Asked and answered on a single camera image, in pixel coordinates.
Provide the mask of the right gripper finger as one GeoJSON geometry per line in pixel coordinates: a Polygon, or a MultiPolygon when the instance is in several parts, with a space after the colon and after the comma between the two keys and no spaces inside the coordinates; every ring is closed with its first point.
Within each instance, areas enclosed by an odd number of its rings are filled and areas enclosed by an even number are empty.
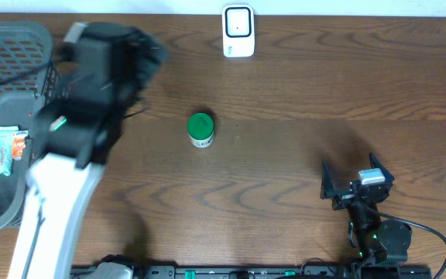
{"type": "Polygon", "coordinates": [[[328,166],[325,161],[322,162],[322,179],[321,179],[321,199],[333,198],[335,196],[335,188],[331,179],[328,166]]]}
{"type": "Polygon", "coordinates": [[[385,177],[385,181],[387,183],[394,182],[394,180],[395,180],[394,176],[379,162],[379,160],[377,159],[376,155],[373,152],[371,152],[369,154],[369,162],[370,162],[372,169],[375,169],[375,168],[380,169],[380,171],[383,174],[383,176],[385,177]]]}

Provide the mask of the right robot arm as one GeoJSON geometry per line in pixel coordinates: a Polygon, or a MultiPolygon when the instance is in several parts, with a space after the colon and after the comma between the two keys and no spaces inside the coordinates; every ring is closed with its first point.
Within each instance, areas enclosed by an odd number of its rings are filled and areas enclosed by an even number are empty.
{"type": "Polygon", "coordinates": [[[333,210],[345,209],[362,259],[373,264],[399,264],[407,261],[412,240],[409,225],[382,217],[377,205],[389,197],[394,176],[369,154],[370,168],[358,172],[347,188],[337,189],[331,172],[322,163],[321,198],[330,199],[333,210]]]}

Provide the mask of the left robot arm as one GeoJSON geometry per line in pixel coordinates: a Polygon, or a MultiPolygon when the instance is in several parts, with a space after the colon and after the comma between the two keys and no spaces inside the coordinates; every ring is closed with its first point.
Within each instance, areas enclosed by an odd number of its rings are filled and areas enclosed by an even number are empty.
{"type": "Polygon", "coordinates": [[[108,155],[167,52],[133,26],[76,22],[58,55],[74,70],[31,122],[28,190],[10,278],[69,277],[84,213],[108,155]]]}

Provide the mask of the green lid jar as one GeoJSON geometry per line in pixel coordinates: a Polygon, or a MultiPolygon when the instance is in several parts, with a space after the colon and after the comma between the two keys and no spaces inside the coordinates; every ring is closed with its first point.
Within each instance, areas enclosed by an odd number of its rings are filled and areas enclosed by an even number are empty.
{"type": "Polygon", "coordinates": [[[187,133],[195,147],[208,147],[214,141],[214,121],[206,113],[195,113],[187,122],[187,133]]]}

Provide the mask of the orange snack packet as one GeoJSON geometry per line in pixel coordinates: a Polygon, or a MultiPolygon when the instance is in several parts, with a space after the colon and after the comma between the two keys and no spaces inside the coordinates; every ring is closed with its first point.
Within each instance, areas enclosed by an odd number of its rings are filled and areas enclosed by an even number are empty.
{"type": "Polygon", "coordinates": [[[28,130],[19,130],[13,133],[12,138],[12,159],[21,160],[23,151],[26,148],[26,138],[29,135],[28,130]]]}

